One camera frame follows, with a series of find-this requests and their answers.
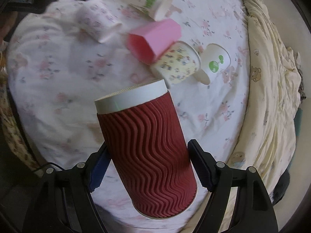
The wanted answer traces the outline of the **cream bear print quilt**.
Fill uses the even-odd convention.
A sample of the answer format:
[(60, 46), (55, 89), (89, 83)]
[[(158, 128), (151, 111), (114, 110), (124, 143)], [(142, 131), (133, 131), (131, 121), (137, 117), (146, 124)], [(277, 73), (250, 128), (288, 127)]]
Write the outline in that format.
[(301, 76), (295, 53), (284, 45), (263, 0), (243, 2), (248, 12), (249, 96), (228, 165), (254, 166), (271, 194), (296, 149), (294, 117), (301, 102)]

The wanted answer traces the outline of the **white cup green print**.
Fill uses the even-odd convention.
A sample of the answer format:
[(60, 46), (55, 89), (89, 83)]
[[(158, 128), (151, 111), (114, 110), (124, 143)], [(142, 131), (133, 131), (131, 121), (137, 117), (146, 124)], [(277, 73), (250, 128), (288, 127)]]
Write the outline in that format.
[(157, 22), (165, 18), (173, 0), (125, 0), (125, 2)]

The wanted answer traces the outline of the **white pink patterned cup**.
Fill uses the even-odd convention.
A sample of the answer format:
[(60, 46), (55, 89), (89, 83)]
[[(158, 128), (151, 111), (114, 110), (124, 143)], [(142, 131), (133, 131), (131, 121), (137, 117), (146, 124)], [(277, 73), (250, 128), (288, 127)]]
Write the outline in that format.
[(85, 2), (76, 13), (76, 20), (79, 27), (99, 43), (105, 43), (122, 28), (122, 23), (102, 0)]

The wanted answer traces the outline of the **pink plastic cup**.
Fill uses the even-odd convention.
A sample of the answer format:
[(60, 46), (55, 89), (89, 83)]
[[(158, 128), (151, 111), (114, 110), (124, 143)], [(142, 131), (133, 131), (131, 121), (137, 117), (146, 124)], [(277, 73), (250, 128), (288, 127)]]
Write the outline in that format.
[(180, 38), (181, 26), (169, 18), (131, 30), (126, 46), (138, 61), (151, 65)]

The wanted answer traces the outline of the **yellow patterned paper cup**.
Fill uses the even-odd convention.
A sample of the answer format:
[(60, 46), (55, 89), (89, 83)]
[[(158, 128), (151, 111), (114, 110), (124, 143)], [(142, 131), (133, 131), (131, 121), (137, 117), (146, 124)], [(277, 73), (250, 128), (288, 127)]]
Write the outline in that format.
[(196, 73), (201, 67), (199, 54), (183, 41), (174, 43), (150, 66), (152, 74), (163, 79), (167, 88), (179, 84)]

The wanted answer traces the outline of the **white cup green globe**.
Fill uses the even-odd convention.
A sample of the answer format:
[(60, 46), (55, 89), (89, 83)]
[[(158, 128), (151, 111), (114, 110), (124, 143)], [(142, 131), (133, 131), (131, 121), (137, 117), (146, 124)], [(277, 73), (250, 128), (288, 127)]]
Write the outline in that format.
[(209, 85), (220, 74), (220, 70), (231, 63), (227, 50), (215, 43), (211, 43), (206, 47), (200, 59), (201, 65), (199, 70), (194, 73), (194, 77), (204, 85)]

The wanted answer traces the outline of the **red corrugated paper cup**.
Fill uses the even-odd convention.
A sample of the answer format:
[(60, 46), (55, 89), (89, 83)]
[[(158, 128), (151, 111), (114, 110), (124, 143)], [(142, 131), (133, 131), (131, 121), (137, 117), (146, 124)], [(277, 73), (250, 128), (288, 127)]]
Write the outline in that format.
[(111, 93), (95, 106), (104, 141), (135, 209), (152, 218), (186, 210), (197, 184), (164, 80)]

